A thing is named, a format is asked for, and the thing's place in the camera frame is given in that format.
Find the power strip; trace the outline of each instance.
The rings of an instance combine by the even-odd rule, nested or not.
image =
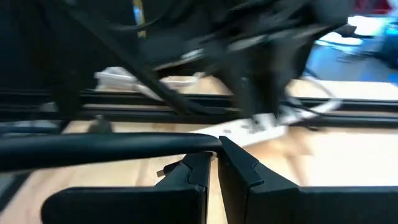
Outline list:
[[[287,126],[276,126],[273,114],[258,114],[257,120],[264,130],[253,131],[250,120],[237,119],[223,124],[217,124],[208,128],[192,131],[191,133],[208,134],[216,138],[226,136],[241,147],[250,146],[259,142],[279,138],[287,132]]]

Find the white object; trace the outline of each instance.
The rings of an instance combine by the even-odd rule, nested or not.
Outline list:
[[[177,80],[161,80],[170,89],[179,89],[187,86],[195,85],[204,73],[195,73],[187,81]],[[95,73],[95,77],[99,80],[99,86],[114,88],[117,90],[138,91],[149,98],[162,101],[150,88],[143,85],[139,80],[126,69],[121,67],[108,67],[102,72]]]
[[[355,34],[365,36],[380,36],[384,27],[391,18],[389,17],[365,17],[365,16],[351,16],[348,18],[348,24],[356,26]],[[336,32],[330,32],[324,35],[319,40],[315,41],[318,45],[333,45],[343,44],[351,46],[359,46],[363,43],[361,39],[347,37],[344,38]]]
[[[326,92],[330,97],[330,101],[323,105],[311,108],[311,110],[317,113],[327,113],[337,109],[341,100],[338,99],[334,93],[326,88],[321,82],[313,77],[304,77],[309,82],[316,85],[318,88]],[[288,126],[290,124],[298,123],[303,119],[310,119],[318,116],[315,113],[311,113],[305,110],[290,110],[288,107],[282,107],[283,111],[286,112],[280,119],[280,125],[277,124],[273,114],[258,114],[257,120],[264,127],[263,131],[257,131],[252,133],[247,128],[249,121],[247,119],[238,119],[235,121],[226,122],[223,124],[217,124],[209,128],[192,131],[192,133],[208,134],[214,137],[226,136],[237,145],[241,147],[250,146],[263,141],[279,138],[287,133]]]

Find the black cable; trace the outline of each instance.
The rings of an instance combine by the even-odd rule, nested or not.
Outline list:
[[[61,134],[0,139],[0,173],[222,152],[218,138],[195,133]]]
[[[146,22],[144,24],[139,24],[136,26],[129,26],[129,25],[123,25],[123,24],[112,24],[110,21],[106,21],[108,24],[108,27],[112,30],[116,31],[123,31],[123,32],[140,32],[148,29],[148,27],[157,25],[157,24],[164,24],[164,26],[167,24],[168,26],[172,26],[175,23],[178,23],[185,17],[187,17],[190,12],[193,9],[193,2],[192,0],[188,0],[187,6],[184,7],[184,9],[181,10],[181,13],[175,16],[175,18],[170,21],[170,19],[167,18],[169,14],[175,9],[176,6],[181,5],[180,0],[174,0],[172,3],[167,7],[167,9],[156,19],[153,19],[150,22]]]
[[[307,108],[307,107],[305,107],[305,106],[302,106],[302,105],[295,105],[295,104],[293,104],[293,103],[286,103],[287,104],[287,106],[289,106],[289,107],[291,107],[291,108],[298,108],[298,109],[302,109],[302,110],[305,110],[305,111],[308,111],[308,112],[311,112],[311,113],[314,113],[314,114],[316,114],[316,115],[319,115],[319,116],[324,116],[324,114],[322,114],[322,113],[319,113],[319,112],[316,112],[316,111],[314,111],[314,110],[311,110],[310,108]],[[303,116],[300,116],[299,115],[299,113],[294,113],[294,115],[296,116],[296,118],[297,119],[299,119],[299,120],[301,120],[301,121],[307,121],[307,120],[309,120],[308,118],[304,118]],[[310,131],[320,131],[321,130],[321,128],[318,128],[318,127],[312,127],[312,126],[303,126],[303,128],[306,128],[306,129],[308,129],[308,130],[310,130]]]
[[[293,29],[293,28],[296,28],[298,25],[299,25],[299,21],[298,20],[284,21],[283,23],[278,24],[278,25],[268,26],[268,27],[264,27],[262,29],[255,30],[255,31],[252,31],[252,32],[246,32],[246,33],[243,33],[243,34],[239,34],[239,35],[237,35],[235,37],[230,38],[229,41],[234,42],[234,41],[239,41],[239,40],[243,40],[243,39],[249,39],[249,38],[252,38],[252,37],[257,37],[257,36],[260,36],[260,35],[271,34],[271,33],[283,31],[283,30],[286,30],[286,29]]]
[[[322,80],[312,69],[305,67],[304,72],[309,74],[311,77]]]
[[[85,12],[74,6],[58,5],[55,1],[51,2],[55,3],[57,7],[70,16],[79,26],[88,30],[99,43],[109,50],[109,53],[113,54],[119,60],[121,67],[131,71],[142,84],[161,97],[173,110],[182,114],[226,113],[224,108],[205,108],[202,105],[190,102],[176,91],[169,89],[157,79],[157,74],[145,64],[141,54],[140,56],[130,54],[112,38],[106,29],[103,29],[101,25],[90,19]]]

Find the black wire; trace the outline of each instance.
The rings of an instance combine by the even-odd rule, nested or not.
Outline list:
[[[167,7],[167,9],[156,19],[153,19],[150,22],[146,22],[144,24],[139,24],[136,26],[129,26],[129,25],[123,25],[123,24],[112,24],[110,21],[106,21],[108,24],[108,27],[112,30],[116,31],[124,31],[124,32],[140,32],[146,30],[148,27],[157,25],[157,24],[169,24],[169,26],[172,26],[172,24],[178,23],[185,17],[187,17],[191,10],[193,9],[194,4],[192,3],[192,0],[188,0],[188,5],[185,6],[183,10],[181,10],[181,13],[176,16],[172,21],[169,21],[167,19],[167,16],[175,9],[176,6],[181,5],[180,0],[174,0],[170,3],[170,5]]]
[[[273,25],[270,27],[265,27],[260,30],[255,30],[252,32],[246,32],[243,34],[239,34],[235,37],[232,37],[229,41],[234,42],[234,41],[239,41],[239,40],[248,39],[248,38],[252,38],[252,37],[257,37],[259,35],[271,34],[271,33],[283,31],[286,29],[293,29],[293,28],[296,28],[298,25],[299,25],[298,20],[284,21],[278,25]]]
[[[89,18],[87,13],[76,8],[62,5],[60,7],[79,26],[87,29],[93,38],[101,43],[110,54],[113,54],[122,67],[131,71],[142,84],[150,88],[175,111],[182,114],[225,114],[227,112],[224,108],[206,108],[187,100],[180,93],[171,90],[156,78],[158,77],[157,73],[147,66],[142,54],[130,54],[106,29],[103,29],[101,25]]]
[[[295,104],[293,104],[293,103],[287,103],[287,106],[289,106],[289,107],[291,107],[291,108],[302,109],[302,110],[305,110],[305,111],[314,113],[314,114],[316,114],[316,115],[323,116],[322,113],[316,112],[316,111],[311,110],[310,108],[307,108],[307,107],[302,106],[302,105],[295,105]],[[301,120],[301,121],[308,121],[308,120],[309,120],[308,118],[304,118],[303,116],[300,116],[299,113],[296,113],[296,112],[295,112],[294,115],[296,116],[297,119],[299,119],[299,120]],[[308,130],[310,130],[310,131],[320,131],[320,130],[322,130],[321,128],[312,127],[312,126],[303,126],[303,127],[306,128],[306,129],[308,129]]]
[[[314,77],[314,78],[317,78],[317,79],[319,79],[319,80],[322,80],[320,77],[319,77],[319,75],[317,75],[312,69],[310,69],[310,68],[305,68],[304,69],[304,72],[305,73],[307,73],[307,74],[309,74],[311,77]]]

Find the white power strip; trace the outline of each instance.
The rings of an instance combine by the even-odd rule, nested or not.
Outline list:
[[[209,128],[203,128],[191,133],[208,134],[216,138],[226,136],[241,147],[250,146],[259,142],[279,138],[287,132],[287,126],[275,126],[273,114],[259,114],[258,122],[264,127],[263,131],[252,132],[248,119],[238,119]]]
[[[319,114],[331,112],[340,106],[341,100],[325,87],[322,82],[313,77],[304,77],[304,79],[313,83],[319,89],[322,89],[330,97],[330,100],[326,103],[311,108],[311,110],[316,113],[300,109],[293,110],[289,107],[282,106],[281,109],[285,111],[285,114],[279,118],[280,125],[276,125],[277,122],[273,114],[256,115],[256,120],[262,127],[264,127],[263,131],[251,133],[251,129],[249,127],[250,121],[248,119],[238,119],[223,124],[217,124],[209,128],[192,131],[192,133],[208,134],[217,138],[220,136],[226,136],[237,145],[245,147],[279,138],[287,133],[289,125],[298,123],[303,119],[317,117]]]

